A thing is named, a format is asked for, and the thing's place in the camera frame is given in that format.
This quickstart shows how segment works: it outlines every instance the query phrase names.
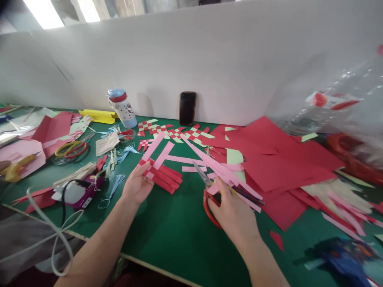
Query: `blue object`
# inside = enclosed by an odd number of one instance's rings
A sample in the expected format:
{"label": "blue object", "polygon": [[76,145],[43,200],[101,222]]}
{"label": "blue object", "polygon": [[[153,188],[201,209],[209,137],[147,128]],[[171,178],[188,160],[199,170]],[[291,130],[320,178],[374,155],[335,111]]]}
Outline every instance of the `blue object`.
{"label": "blue object", "polygon": [[117,98],[122,96],[124,93],[126,93],[126,91],[123,89],[108,90],[109,98]]}
{"label": "blue object", "polygon": [[10,115],[0,116],[0,123],[7,122],[11,119],[12,117]]}

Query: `power cord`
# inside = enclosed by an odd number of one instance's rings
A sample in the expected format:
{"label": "power cord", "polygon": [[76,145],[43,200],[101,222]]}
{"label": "power cord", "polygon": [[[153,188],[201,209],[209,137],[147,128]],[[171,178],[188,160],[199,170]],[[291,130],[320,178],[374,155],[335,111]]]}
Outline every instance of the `power cord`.
{"label": "power cord", "polygon": [[[13,259],[25,252],[28,252],[29,250],[39,246],[40,244],[43,244],[44,242],[52,239],[53,237],[56,236],[56,239],[55,239],[55,243],[53,245],[53,248],[52,248],[52,256],[51,256],[51,266],[52,266],[52,270],[54,272],[55,275],[59,276],[59,277],[63,277],[65,275],[68,274],[68,272],[71,270],[72,268],[72,265],[73,265],[73,252],[72,252],[72,249],[68,243],[68,240],[65,238],[64,234],[63,234],[63,231],[66,231],[68,230],[69,228],[71,228],[73,225],[75,225],[79,219],[81,218],[81,216],[83,215],[84,213],[84,210],[81,209],[81,210],[78,210],[76,211],[75,213],[73,213],[70,217],[68,217],[67,220],[65,220],[64,218],[64,222],[63,224],[61,225],[61,228],[58,228],[45,214],[44,212],[42,212],[42,210],[39,208],[39,206],[36,204],[35,200],[33,199],[33,197],[31,196],[30,194],[30,190],[32,188],[36,188],[36,187],[30,187],[27,189],[27,196],[28,196],[28,199],[30,201],[30,203],[32,204],[32,206],[35,208],[36,212],[41,216],[41,218],[48,224],[52,227],[52,229],[55,231],[55,234],[52,234],[51,236],[48,236],[47,238],[44,238],[43,240],[33,244],[32,246],[24,249],[24,250],[21,250],[19,252],[16,252],[8,257],[5,257],[3,259],[0,259],[0,264],[6,262],[7,260],[10,260],[10,259]],[[71,223],[70,225],[68,225],[67,227],[64,228],[64,226],[68,223],[68,221],[74,217],[75,215],[79,214],[79,216],[75,219],[75,221],[73,223]],[[64,243],[64,246],[66,248],[66,250],[68,251],[68,254],[69,254],[69,268],[67,269],[66,272],[59,272],[56,267],[55,267],[55,262],[54,262],[54,255],[55,255],[55,250],[56,250],[56,244],[57,244],[57,240],[58,238],[60,237],[60,239],[62,240],[62,242]]]}

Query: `yellow-handled scissors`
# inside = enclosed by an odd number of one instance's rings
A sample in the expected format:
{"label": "yellow-handled scissors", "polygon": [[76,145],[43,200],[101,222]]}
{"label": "yellow-handled scissors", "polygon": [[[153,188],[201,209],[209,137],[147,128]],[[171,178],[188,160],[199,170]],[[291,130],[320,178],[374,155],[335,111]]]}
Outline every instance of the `yellow-handled scissors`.
{"label": "yellow-handled scissors", "polygon": [[66,143],[65,145],[60,147],[55,152],[55,156],[57,156],[57,157],[65,157],[67,159],[73,159],[75,157],[78,157],[78,156],[82,155],[87,150],[87,148],[88,148],[87,141],[91,137],[93,137],[95,134],[96,134],[95,132],[92,132],[90,135],[88,135],[87,137],[85,137],[81,141],[74,141],[74,142]]}

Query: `green table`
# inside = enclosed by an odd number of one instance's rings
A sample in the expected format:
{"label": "green table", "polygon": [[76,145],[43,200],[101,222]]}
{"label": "green table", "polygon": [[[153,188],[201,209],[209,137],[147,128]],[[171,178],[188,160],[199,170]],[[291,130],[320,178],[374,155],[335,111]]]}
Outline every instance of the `green table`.
{"label": "green table", "polygon": [[[138,117],[139,122],[149,119]],[[173,124],[174,128],[180,126],[178,121],[167,119],[159,119],[156,124]],[[213,130],[217,126],[216,124],[200,124],[201,130],[207,126]],[[96,131],[107,131],[110,127],[108,124],[100,123],[91,123],[90,126]],[[149,131],[145,131],[145,133],[145,139],[152,138]],[[76,171],[89,161],[96,162],[95,141],[99,138],[99,134],[92,138],[91,152],[80,162],[56,166],[48,161],[31,176],[8,186],[2,203],[8,206],[12,200],[24,196],[28,187],[52,186],[53,182]],[[136,147],[142,139],[144,138],[136,137],[134,139]],[[163,140],[156,149],[152,155],[154,160],[157,159],[167,142],[168,140]],[[175,143],[170,154],[199,159],[185,143]],[[122,164],[116,166],[112,179],[118,174],[129,175],[141,157],[140,154],[130,153]],[[181,172],[181,166],[186,165],[173,161],[165,161],[164,164],[178,172]],[[133,221],[122,247],[122,256],[189,285],[250,286],[248,271],[235,246],[224,231],[213,225],[205,214],[202,205],[204,184],[199,175],[183,173],[182,179],[183,183],[173,195],[157,185],[154,186]],[[110,206],[106,209],[98,209],[98,203],[105,198],[107,193],[110,193],[112,186],[112,183],[104,184],[102,191],[97,193],[85,209],[80,221],[72,227],[72,234],[89,238],[96,232],[121,195],[122,185],[117,189]],[[367,193],[373,196],[377,193],[381,194],[381,191],[370,189]],[[23,202],[14,207],[23,212],[28,204],[28,202]],[[71,208],[67,208],[67,210],[68,217],[72,211]],[[62,212],[60,204],[45,208],[44,212],[56,225],[60,225]],[[382,216],[376,214],[373,216],[383,221]],[[264,212],[257,214],[257,222],[263,240],[270,248],[291,286],[347,285],[342,278],[331,275],[325,269],[307,271],[302,264],[301,259],[307,258],[305,250],[320,240],[333,236],[345,236],[342,231],[326,222],[320,212],[309,208],[285,233]],[[269,236],[269,230],[282,234],[284,253]],[[372,224],[365,224],[365,230],[369,235],[365,240],[375,242],[376,248],[383,254],[382,246],[373,237],[373,234],[382,234],[383,230]]]}

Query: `smartphone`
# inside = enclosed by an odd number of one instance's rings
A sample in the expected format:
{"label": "smartphone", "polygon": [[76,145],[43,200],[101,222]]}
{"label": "smartphone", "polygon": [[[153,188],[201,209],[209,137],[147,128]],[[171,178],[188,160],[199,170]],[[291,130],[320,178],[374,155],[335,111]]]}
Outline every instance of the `smartphone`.
{"label": "smartphone", "polygon": [[180,95],[180,125],[192,126],[194,124],[194,108],[197,101],[195,92],[182,92]]}

